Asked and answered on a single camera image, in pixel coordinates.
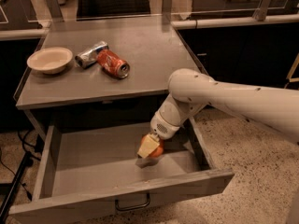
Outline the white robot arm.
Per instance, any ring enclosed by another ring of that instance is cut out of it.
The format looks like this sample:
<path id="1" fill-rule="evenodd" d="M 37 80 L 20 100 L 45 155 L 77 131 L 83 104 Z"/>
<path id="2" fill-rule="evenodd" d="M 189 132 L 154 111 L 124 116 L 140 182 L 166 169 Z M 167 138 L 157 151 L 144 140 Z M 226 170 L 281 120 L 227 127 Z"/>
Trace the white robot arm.
<path id="1" fill-rule="evenodd" d="M 233 179 L 215 196 L 154 208 L 149 224 L 298 224 L 298 93 L 175 72 L 150 124 L 172 136 L 195 121 L 207 158 Z"/>

